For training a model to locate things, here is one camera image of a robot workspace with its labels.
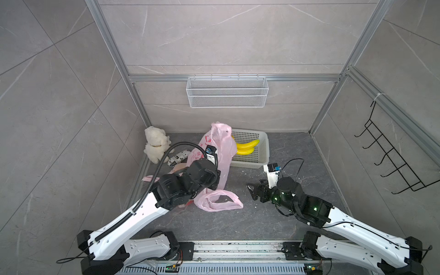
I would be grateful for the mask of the pink printed plastic bag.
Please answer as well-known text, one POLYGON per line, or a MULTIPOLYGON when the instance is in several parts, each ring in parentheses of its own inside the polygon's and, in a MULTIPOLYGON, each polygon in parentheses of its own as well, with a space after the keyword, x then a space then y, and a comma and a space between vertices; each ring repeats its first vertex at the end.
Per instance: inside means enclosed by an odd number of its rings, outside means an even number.
POLYGON ((190 192, 190 180, 186 174, 186 167, 172 170, 154 180, 150 192, 153 193, 157 208, 172 210, 187 204, 193 196, 190 192))

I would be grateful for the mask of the plain pink plastic bag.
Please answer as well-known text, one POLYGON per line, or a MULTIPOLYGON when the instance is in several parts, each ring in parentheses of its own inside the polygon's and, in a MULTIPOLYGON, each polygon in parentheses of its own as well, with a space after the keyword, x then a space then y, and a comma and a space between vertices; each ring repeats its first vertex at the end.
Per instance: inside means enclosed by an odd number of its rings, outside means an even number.
POLYGON ((204 189, 194 198, 195 205, 206 212, 222 212, 244 207, 235 193, 225 190, 232 158, 237 153, 236 142, 231 132, 232 129, 227 124, 212 123, 211 130, 199 142, 199 146, 203 149, 207 146, 214 146, 217 149, 218 169, 221 172, 219 184, 215 190, 204 189))

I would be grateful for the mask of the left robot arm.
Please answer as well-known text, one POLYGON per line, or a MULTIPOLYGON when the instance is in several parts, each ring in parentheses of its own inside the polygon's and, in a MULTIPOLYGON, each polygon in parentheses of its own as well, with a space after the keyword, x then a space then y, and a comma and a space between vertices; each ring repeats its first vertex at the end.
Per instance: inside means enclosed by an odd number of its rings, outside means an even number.
POLYGON ((196 160, 189 167, 162 176, 145 200, 139 200, 108 225, 79 233, 78 247, 86 254, 81 260, 82 274, 114 275, 123 267, 147 259, 173 258, 179 243, 172 232, 144 239, 133 239, 133 236, 173 208, 188 203, 205 188, 215 189, 220 175, 211 161, 196 160))

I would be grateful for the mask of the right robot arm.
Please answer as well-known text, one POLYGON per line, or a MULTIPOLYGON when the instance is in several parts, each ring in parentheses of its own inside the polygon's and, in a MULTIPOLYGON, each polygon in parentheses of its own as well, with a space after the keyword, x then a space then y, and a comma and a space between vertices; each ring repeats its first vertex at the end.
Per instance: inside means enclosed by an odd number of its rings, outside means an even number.
POLYGON ((422 242, 414 237, 401 238, 375 229, 341 211, 331 203, 307 195, 300 183, 281 178, 271 187, 267 181, 248 184, 253 200, 271 202, 276 210, 287 209, 286 217, 346 238, 338 241, 309 231, 300 249, 313 260, 340 260, 379 275, 422 275, 422 242))

